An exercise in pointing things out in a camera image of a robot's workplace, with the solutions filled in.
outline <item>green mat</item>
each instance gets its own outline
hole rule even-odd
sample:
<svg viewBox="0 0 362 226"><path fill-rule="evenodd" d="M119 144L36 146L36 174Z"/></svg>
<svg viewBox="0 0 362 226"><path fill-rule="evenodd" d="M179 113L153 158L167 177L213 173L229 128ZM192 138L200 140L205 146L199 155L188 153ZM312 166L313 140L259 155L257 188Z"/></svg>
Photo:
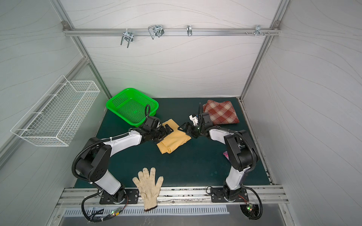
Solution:
<svg viewBox="0 0 362 226"><path fill-rule="evenodd" d="M182 125L189 121L189 115L196 114L199 103L206 103L210 98L156 98L160 107L155 115L161 121L173 119ZM223 125L233 130L247 130L248 126L243 117L240 105L236 98L211 98L217 102L231 101L240 123ZM130 125L120 117L107 111L97 134L98 138L114 137L125 133ZM109 171L126 187L135 187L132 178L144 167L156 168L156 178L164 177L163 186L221 186L230 171L230 163L223 155L226 151L224 144L200 137L192 138L178 147L171 154L161 154L152 141L127 148L113 155L109 161ZM245 185L269 185L261 161L249 173ZM78 180L75 188L93 188L83 180Z"/></svg>

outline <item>beige glove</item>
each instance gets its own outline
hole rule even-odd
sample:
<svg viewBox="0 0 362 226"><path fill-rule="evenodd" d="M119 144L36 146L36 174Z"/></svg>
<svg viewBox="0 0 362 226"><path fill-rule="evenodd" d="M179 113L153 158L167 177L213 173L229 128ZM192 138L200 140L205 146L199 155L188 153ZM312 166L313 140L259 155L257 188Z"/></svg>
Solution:
<svg viewBox="0 0 362 226"><path fill-rule="evenodd" d="M157 197L160 194L161 186L163 183L163 176L160 176L155 185L156 169L151 168L151 174L148 173L147 168L143 168L143 172L138 172L138 178L134 177L132 180L137 186L139 193L144 201L144 210L150 211L157 207Z"/></svg>

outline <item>yellow cloth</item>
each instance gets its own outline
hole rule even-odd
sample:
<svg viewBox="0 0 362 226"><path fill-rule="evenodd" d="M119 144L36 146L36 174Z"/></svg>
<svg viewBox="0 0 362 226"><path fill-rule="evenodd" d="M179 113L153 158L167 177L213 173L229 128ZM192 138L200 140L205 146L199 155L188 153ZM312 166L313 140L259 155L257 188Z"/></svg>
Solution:
<svg viewBox="0 0 362 226"><path fill-rule="evenodd" d="M166 124L168 124L173 129L173 132L167 135L161 142L157 144L162 154L166 152L173 152L174 150L176 150L176 148L191 139L191 137L186 135L184 132L177 130L178 125L172 119L164 122L162 125Z"/></svg>

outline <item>green plastic basket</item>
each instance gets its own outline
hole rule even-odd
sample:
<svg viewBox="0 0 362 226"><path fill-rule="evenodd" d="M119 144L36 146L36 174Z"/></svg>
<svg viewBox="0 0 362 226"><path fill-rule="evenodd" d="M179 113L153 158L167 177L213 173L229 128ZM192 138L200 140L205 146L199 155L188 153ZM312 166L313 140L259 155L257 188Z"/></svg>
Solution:
<svg viewBox="0 0 362 226"><path fill-rule="evenodd" d="M128 124L139 127L145 120L144 109L151 106L150 116L156 115L159 104L140 91L128 88L107 101L106 107Z"/></svg>

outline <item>folded cloth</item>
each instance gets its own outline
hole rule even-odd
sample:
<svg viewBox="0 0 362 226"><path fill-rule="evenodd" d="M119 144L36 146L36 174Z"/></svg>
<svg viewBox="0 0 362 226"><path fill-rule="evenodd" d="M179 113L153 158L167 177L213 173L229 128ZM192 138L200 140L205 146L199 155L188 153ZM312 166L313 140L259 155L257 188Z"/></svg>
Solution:
<svg viewBox="0 0 362 226"><path fill-rule="evenodd" d="M235 109L230 101L218 103L208 100L203 105L204 112L210 115L210 119L214 125L239 123Z"/></svg>
<svg viewBox="0 0 362 226"><path fill-rule="evenodd" d="M176 150L176 148L191 139L191 137L186 135L184 132L177 130L178 125L172 119L164 122L162 125L166 124L168 124L173 129L173 132L167 135L161 142L157 144L162 154L166 152L170 154Z"/></svg>

